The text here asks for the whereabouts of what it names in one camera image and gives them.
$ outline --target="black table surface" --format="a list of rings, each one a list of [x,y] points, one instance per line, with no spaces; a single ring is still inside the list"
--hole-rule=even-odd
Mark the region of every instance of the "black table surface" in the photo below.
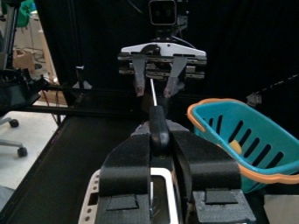
[[[0,213],[0,223],[78,223],[94,172],[138,122],[67,117]]]

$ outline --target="black backdrop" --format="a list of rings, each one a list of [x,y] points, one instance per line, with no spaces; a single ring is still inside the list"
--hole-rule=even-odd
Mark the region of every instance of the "black backdrop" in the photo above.
[[[60,83],[76,83],[76,47],[70,1],[35,0]],[[134,90],[118,74],[125,46],[149,43],[155,28],[149,0],[74,0],[84,77],[94,88]],[[297,0],[190,0],[183,38],[207,52],[206,80],[186,93],[246,100],[246,96],[299,73],[299,2]],[[258,107],[299,137],[299,79],[263,94]]]

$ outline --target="plastic laundry basket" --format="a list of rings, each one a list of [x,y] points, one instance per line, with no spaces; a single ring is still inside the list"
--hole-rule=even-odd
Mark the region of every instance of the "plastic laundry basket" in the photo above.
[[[189,108],[195,134],[237,159],[246,193],[266,184],[299,183],[299,141],[247,104],[207,99]]]

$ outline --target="chair wheel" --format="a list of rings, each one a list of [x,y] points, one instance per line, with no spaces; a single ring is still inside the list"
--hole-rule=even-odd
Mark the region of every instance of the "chair wheel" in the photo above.
[[[27,149],[24,147],[19,148],[19,150],[18,150],[19,158],[27,157],[27,155],[28,155]]]
[[[18,122],[16,119],[14,119],[14,120],[10,122],[10,124],[11,124],[11,127],[12,127],[12,128],[16,128],[16,127],[19,126],[19,122]]]

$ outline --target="basket handle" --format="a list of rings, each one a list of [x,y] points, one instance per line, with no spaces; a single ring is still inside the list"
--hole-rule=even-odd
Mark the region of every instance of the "basket handle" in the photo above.
[[[210,98],[210,99],[205,99],[197,103],[194,103],[190,107],[189,107],[189,110],[187,110],[187,116],[189,116],[189,119],[191,120],[191,123],[193,125],[201,130],[201,132],[205,132],[206,129],[203,128],[202,124],[199,123],[199,121],[194,118],[193,116],[193,109],[202,105],[202,104],[206,104],[206,103],[211,103],[211,102],[242,102],[245,103],[243,101],[238,101],[235,99],[230,99],[230,98],[225,98],[225,99],[219,99],[219,98]]]
[[[241,173],[250,179],[255,180],[259,183],[263,184],[274,184],[274,183],[281,183],[286,185],[294,185],[299,183],[299,174],[297,175],[285,175],[285,174],[261,174],[257,173],[251,170],[249,170],[243,165],[238,165]]]

